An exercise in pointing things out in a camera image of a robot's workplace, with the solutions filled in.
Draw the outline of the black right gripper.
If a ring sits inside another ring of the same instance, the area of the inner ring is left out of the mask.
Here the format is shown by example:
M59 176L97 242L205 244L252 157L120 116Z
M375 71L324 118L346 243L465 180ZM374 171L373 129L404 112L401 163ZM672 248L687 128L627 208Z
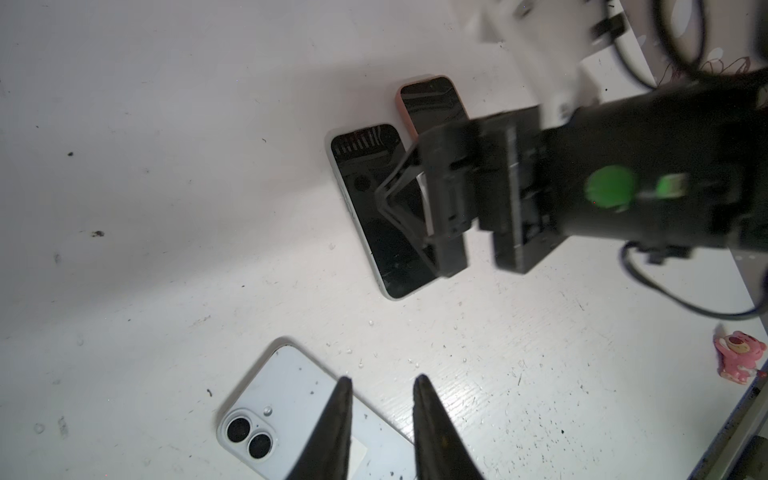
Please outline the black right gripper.
M376 205L438 276L467 268L472 227L490 233L498 269L526 274L564 240L545 156L536 107L447 123L419 136L375 190Z

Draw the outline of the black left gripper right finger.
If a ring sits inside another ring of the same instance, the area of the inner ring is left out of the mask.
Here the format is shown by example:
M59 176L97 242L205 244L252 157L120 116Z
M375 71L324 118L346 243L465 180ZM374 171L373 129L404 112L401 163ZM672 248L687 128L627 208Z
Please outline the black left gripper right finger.
M424 374L415 379L413 400L417 478L483 479L430 379Z

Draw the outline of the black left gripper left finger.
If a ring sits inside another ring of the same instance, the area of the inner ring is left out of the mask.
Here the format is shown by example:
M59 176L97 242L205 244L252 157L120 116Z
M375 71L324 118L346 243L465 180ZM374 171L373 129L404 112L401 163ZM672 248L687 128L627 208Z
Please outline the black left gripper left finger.
M347 479L353 399L352 380L341 377L287 480Z

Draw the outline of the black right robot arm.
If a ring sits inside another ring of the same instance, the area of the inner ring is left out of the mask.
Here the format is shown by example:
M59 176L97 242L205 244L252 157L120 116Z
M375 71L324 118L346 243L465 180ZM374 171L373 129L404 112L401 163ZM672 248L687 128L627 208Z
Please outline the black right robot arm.
M696 248L767 248L767 112L720 77L578 108L546 129L541 107L422 133L377 189L382 215L441 277L467 267L463 235L489 232L499 269L525 274L572 236L619 240L632 263Z

